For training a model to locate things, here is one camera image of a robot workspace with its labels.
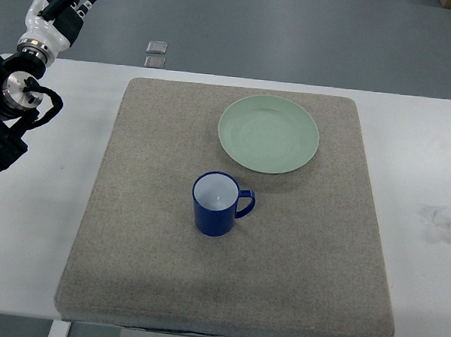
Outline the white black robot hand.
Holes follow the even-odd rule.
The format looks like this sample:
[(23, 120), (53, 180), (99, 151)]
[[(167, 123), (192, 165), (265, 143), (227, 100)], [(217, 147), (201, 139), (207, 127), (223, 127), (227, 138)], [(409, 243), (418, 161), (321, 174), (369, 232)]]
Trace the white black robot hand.
[(17, 50), (30, 52), (46, 66), (69, 49), (83, 28), (84, 18), (97, 0), (33, 0), (26, 13), (26, 32)]

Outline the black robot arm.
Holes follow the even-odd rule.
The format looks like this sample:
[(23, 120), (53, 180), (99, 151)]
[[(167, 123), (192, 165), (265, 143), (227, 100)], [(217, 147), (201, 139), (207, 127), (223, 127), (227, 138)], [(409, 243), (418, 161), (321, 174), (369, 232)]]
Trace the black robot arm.
[(46, 66), (28, 52), (0, 56), (0, 172), (27, 150), (25, 132), (52, 120), (63, 108), (62, 98), (39, 84)]

